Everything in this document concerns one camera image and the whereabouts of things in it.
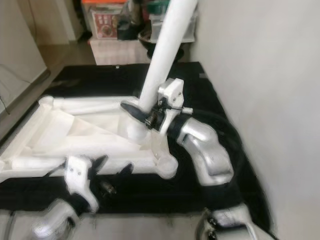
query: white cylindrical tube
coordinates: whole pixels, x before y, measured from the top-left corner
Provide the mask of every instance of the white cylindrical tube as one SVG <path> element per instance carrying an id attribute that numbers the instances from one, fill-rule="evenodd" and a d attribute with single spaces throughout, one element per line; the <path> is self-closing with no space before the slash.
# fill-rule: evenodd
<path id="1" fill-rule="evenodd" d="M 152 56 L 139 99 L 139 107 L 150 112 L 158 99 L 159 85 L 167 80 L 198 0 L 171 0 Z"/>

